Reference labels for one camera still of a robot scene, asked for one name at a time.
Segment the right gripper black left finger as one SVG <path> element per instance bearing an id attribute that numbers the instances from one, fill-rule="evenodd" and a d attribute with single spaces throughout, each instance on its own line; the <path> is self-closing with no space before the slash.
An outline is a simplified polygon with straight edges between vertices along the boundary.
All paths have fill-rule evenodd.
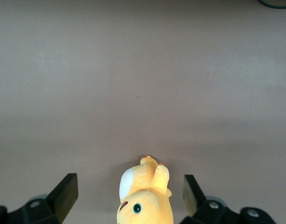
<path id="1" fill-rule="evenodd" d="M 78 198 L 76 173 L 67 174 L 45 197 L 30 200 L 7 215 L 8 224 L 61 224 Z"/>

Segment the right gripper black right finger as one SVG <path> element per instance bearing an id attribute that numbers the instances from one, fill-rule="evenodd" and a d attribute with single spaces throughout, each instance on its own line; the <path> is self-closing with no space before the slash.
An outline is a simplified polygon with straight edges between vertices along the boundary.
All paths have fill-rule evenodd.
<path id="1" fill-rule="evenodd" d="M 243 224 L 239 214 L 233 212 L 217 197 L 206 197 L 193 175 L 184 176 L 183 199 L 188 211 L 183 224 Z"/>

